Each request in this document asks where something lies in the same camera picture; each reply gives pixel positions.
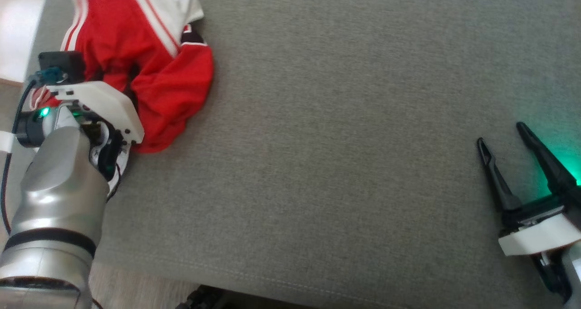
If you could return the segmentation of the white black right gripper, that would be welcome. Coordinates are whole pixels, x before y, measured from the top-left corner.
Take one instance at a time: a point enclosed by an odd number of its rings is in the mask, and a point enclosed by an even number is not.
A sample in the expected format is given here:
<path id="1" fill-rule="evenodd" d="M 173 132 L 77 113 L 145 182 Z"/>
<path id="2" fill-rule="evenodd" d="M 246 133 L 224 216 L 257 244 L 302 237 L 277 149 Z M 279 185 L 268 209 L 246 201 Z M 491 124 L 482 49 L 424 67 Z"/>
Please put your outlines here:
<path id="1" fill-rule="evenodd" d="M 568 203 L 579 201 L 577 179 L 528 125 L 517 122 L 516 128 L 523 143 L 535 155 L 550 194 L 531 203 L 522 203 L 502 176 L 496 156 L 485 139 L 477 139 L 477 150 L 492 201 L 501 213 L 503 229 L 498 244 L 504 255 L 535 255 L 580 241 L 578 210 Z"/>

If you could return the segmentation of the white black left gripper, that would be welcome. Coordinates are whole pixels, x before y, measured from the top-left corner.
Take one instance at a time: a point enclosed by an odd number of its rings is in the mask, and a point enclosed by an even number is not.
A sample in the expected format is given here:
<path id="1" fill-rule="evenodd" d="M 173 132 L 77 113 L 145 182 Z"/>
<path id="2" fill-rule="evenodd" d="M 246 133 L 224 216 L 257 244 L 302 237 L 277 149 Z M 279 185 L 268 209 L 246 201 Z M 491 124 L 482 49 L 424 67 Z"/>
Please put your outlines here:
<path id="1" fill-rule="evenodd" d="M 132 100 L 102 81 L 50 85 L 56 106 L 45 107 L 45 134 L 79 128 L 89 138 L 89 161 L 110 185 L 118 183 L 133 145 L 145 131 Z"/>

